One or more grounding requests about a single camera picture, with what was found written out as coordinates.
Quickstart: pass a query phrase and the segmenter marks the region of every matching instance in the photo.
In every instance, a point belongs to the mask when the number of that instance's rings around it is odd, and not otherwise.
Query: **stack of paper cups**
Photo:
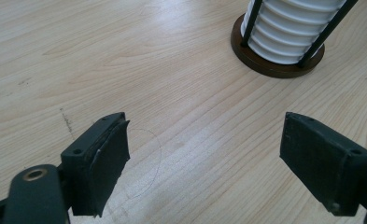
[[[244,36],[253,8],[241,24]],[[262,58],[295,64],[318,38],[346,0],[263,0],[248,45]]]

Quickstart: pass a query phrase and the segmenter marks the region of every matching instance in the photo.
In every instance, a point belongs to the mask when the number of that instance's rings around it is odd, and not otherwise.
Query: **dark brown base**
[[[248,67],[255,70],[258,73],[266,75],[268,77],[279,77],[279,78],[291,78],[300,77],[312,71],[312,69],[317,66],[323,57],[325,52],[325,46],[323,45],[317,52],[317,54],[312,57],[305,67],[299,67],[297,64],[279,64],[272,63],[263,59],[257,53],[255,53],[250,47],[244,48],[241,46],[242,36],[241,36],[241,23],[244,19],[244,15],[236,20],[233,25],[232,31],[232,47],[236,56]]]

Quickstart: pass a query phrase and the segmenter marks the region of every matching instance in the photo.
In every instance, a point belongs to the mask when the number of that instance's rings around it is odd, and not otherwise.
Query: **wooden table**
[[[0,200],[19,171],[102,116],[131,120],[102,218],[73,223],[361,223],[334,217],[279,159],[285,112],[367,148],[367,0],[309,75],[276,79],[230,46],[248,0],[0,0]]]

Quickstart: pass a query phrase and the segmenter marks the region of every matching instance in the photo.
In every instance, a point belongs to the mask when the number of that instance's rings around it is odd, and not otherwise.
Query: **black vertical rod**
[[[259,10],[261,7],[262,0],[254,0],[252,11],[250,12],[249,21],[247,22],[247,28],[245,30],[244,37],[242,37],[241,46],[242,47],[248,47],[248,40],[250,38],[250,34],[252,33],[253,26],[255,25],[255,21],[257,19],[257,16],[259,14]]]
[[[332,31],[337,27],[338,23],[346,16],[348,11],[355,6],[358,0],[346,0],[340,10],[335,14],[329,24],[325,27],[325,29],[320,33],[318,38],[312,44],[311,48],[304,54],[302,59],[297,63],[299,67],[305,67],[311,57],[317,52],[317,50],[322,46],[323,42],[325,42],[326,38],[332,33]]]

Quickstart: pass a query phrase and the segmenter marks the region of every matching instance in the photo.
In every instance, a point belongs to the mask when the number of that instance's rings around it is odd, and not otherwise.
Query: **wood grain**
[[[367,0],[315,70],[265,77],[230,46],[247,0],[0,0],[0,200],[25,167],[124,111],[132,159],[102,218],[73,223],[361,223],[278,158],[286,111],[367,148]]]

